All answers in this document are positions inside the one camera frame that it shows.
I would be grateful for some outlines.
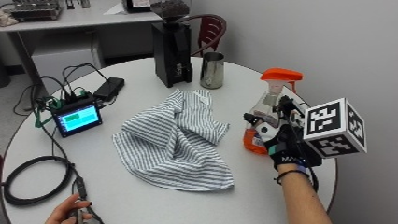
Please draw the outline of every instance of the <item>white and blue striped towel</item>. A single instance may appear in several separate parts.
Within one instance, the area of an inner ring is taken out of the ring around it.
[[[127,170],[168,189],[228,189],[234,179],[214,150],[229,124],[212,117],[209,91],[180,91],[124,123],[113,143]]]

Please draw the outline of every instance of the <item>small screen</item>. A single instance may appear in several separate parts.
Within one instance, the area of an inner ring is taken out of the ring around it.
[[[77,110],[59,116],[64,132],[69,132],[87,124],[99,121],[99,114],[95,105],[88,105]]]

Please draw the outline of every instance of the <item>stainless steel pitcher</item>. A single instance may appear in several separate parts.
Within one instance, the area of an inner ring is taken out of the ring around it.
[[[224,55],[206,52],[202,55],[200,85],[206,89],[217,89],[224,83]]]

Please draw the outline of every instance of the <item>coffee grinder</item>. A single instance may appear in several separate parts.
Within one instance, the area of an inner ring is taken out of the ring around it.
[[[189,7],[190,0],[150,0],[152,11],[162,18],[152,24],[156,71],[168,88],[192,81],[190,27],[177,22]]]

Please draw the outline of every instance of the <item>black cable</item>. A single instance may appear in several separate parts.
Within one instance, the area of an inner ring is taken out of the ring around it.
[[[37,108],[37,111],[35,109],[35,105],[33,105],[33,93],[35,93],[35,88],[36,86],[39,85],[32,85],[32,88],[31,88],[31,93],[29,93],[29,99],[31,99],[31,107],[32,107],[32,112],[36,116],[36,118],[39,117],[39,113],[40,113],[40,108]],[[44,130],[44,132],[47,133],[49,139],[51,139],[51,144],[52,144],[52,156],[44,156],[44,157],[39,157],[39,158],[35,158],[33,160],[31,161],[27,161],[24,164],[21,164],[13,171],[12,173],[9,174],[9,177],[7,179],[7,181],[4,182],[3,186],[4,186],[4,197],[5,197],[5,200],[13,204],[13,205],[31,205],[31,204],[35,204],[35,203],[39,203],[41,202],[43,200],[51,198],[53,195],[56,195],[65,187],[67,187],[67,184],[69,182],[69,179],[72,178],[72,175],[75,173],[76,175],[76,179],[75,179],[75,183],[77,183],[77,188],[79,188],[79,192],[80,192],[80,195],[81,195],[81,199],[83,200],[87,200],[87,192],[85,192],[85,182],[84,182],[84,179],[81,178],[81,176],[79,175],[79,172],[77,170],[75,169],[75,164],[68,160],[67,158],[67,153],[63,149],[63,147],[60,146],[59,142],[55,140],[53,138],[53,135],[55,135],[55,131],[56,129],[53,130],[52,134],[49,134],[48,132],[48,129],[45,128],[44,124],[41,123],[41,129]],[[57,156],[53,156],[53,144],[57,146],[57,148],[60,149],[64,157],[57,157]],[[41,161],[49,161],[49,160],[53,160],[53,161],[57,161],[57,162],[61,162],[65,167],[67,167],[67,172],[65,172],[65,176],[64,176],[64,179],[60,183],[60,185],[56,187],[55,190],[51,191],[51,193],[48,193],[47,195],[41,196],[41,197],[37,197],[37,198],[29,198],[29,199],[20,199],[20,198],[16,198],[11,192],[9,192],[9,189],[11,189],[11,184],[12,184],[12,181],[15,180],[16,176],[20,175],[20,173],[28,169],[28,167],[31,167],[31,165],[33,165],[35,163],[37,162],[41,162]],[[93,218],[97,219],[100,221],[101,224],[104,224],[100,216],[96,214],[96,212],[93,211],[93,209],[91,207],[87,208],[87,210],[92,213],[93,215]]]
[[[73,92],[75,92],[77,89],[83,89],[83,91],[85,91],[85,88],[83,88],[83,87],[76,87],[76,88],[73,89]]]
[[[3,4],[3,5],[0,6],[0,9],[1,9],[3,7],[5,7],[5,6],[11,6],[11,5],[13,5],[13,3],[5,3],[5,4]]]
[[[310,107],[310,105],[306,102],[300,103],[300,105],[306,105],[308,107]]]
[[[65,85],[63,85],[63,83],[55,78],[55,77],[48,77],[48,76],[41,76],[40,78],[49,78],[52,79],[56,83],[59,83],[60,87],[61,87],[61,97],[60,99],[63,98],[63,91],[65,92],[65,101],[69,102],[71,100],[71,95],[67,93],[67,90],[65,90]]]
[[[25,92],[27,92],[28,88],[32,88],[35,85],[29,85],[28,87],[25,87],[25,89],[24,89],[24,91],[23,91],[23,94],[21,94],[21,96],[20,96],[20,99],[19,99],[16,105],[13,106],[13,109],[12,109],[13,114],[16,114],[16,115],[19,115],[19,116],[24,116],[24,117],[28,116],[28,114],[24,115],[24,114],[17,113],[17,112],[16,112],[16,107],[21,104],[21,101],[23,101],[23,98],[24,98],[24,95],[25,95]]]
[[[293,126],[293,124],[292,124],[292,122],[290,122],[290,119],[286,118],[286,115],[284,115],[284,116],[285,116],[285,120],[288,120],[289,126],[290,126],[290,128],[292,128],[293,133],[294,133],[294,138],[296,138],[296,142],[297,142],[298,152],[300,152],[300,154],[301,154],[301,156],[302,156],[302,159],[304,159],[305,162],[308,163],[308,167],[309,167],[309,170],[310,170],[310,173],[312,173],[313,190],[314,190],[314,192],[318,192],[318,187],[320,187],[320,186],[318,186],[318,178],[317,178],[317,176],[316,176],[316,174],[314,174],[310,160],[309,160],[308,155],[305,154],[305,152],[304,152],[304,150],[302,150],[302,148],[301,148],[301,145],[300,145],[300,144],[301,144],[301,140],[300,140],[300,138],[298,138],[298,134],[297,134],[297,132],[296,132],[296,129],[294,129],[294,126]]]
[[[73,183],[72,183],[72,194],[75,193],[75,185],[76,185],[76,179],[73,180]]]
[[[57,126],[55,126],[53,132],[52,132],[52,135],[51,135],[51,153],[52,153],[52,156],[55,156],[55,154],[53,154],[53,135],[55,135],[56,130],[57,130]]]
[[[109,91],[111,91],[111,82],[109,82],[108,78],[104,76],[103,72],[96,68],[96,66],[95,66],[92,63],[81,63],[81,64],[79,64],[79,65],[68,66],[67,68],[64,68],[64,70],[63,70],[64,86],[65,86],[65,84],[67,84],[67,85],[69,86],[71,91],[73,92],[72,87],[71,87],[71,83],[69,83],[69,81],[68,81],[68,78],[69,78],[69,76],[73,74],[73,72],[75,72],[79,68],[81,68],[81,67],[92,67],[92,68],[96,70],[96,72],[100,74],[100,76],[101,76],[101,77],[104,78],[104,80],[108,82],[108,84],[109,84]]]
[[[101,106],[100,106],[100,109],[103,109],[104,107],[107,107],[107,106],[109,106],[109,105],[113,105],[115,102],[116,102],[116,99],[117,99],[117,95],[115,96],[112,103],[109,103],[108,105],[101,105]]]
[[[60,185],[56,187],[56,189],[53,189],[51,191],[51,193],[48,193],[47,195],[41,196],[41,197],[37,197],[37,198],[29,198],[29,199],[20,199],[20,198],[16,198],[11,192],[9,192],[9,189],[11,189],[11,184],[16,178],[16,176],[20,175],[20,173],[28,169],[28,167],[31,167],[31,165],[33,165],[35,163],[40,162],[40,161],[60,161],[65,167],[67,167],[67,172],[65,172],[65,176],[64,176],[64,179],[60,183]],[[67,184],[68,184],[68,181],[72,177],[72,169],[69,169],[69,167],[72,166],[72,164],[68,162],[68,160],[65,160],[64,158],[61,157],[53,157],[53,156],[44,156],[44,157],[37,157],[35,158],[33,160],[31,161],[27,161],[24,164],[21,164],[13,171],[12,173],[9,174],[9,177],[7,179],[7,181],[4,182],[4,198],[5,200],[8,201],[8,203],[13,204],[13,205],[20,205],[20,206],[24,206],[24,205],[31,205],[31,204],[35,204],[35,203],[39,203],[41,202],[43,200],[51,198],[53,195],[56,195],[65,187],[67,187]]]

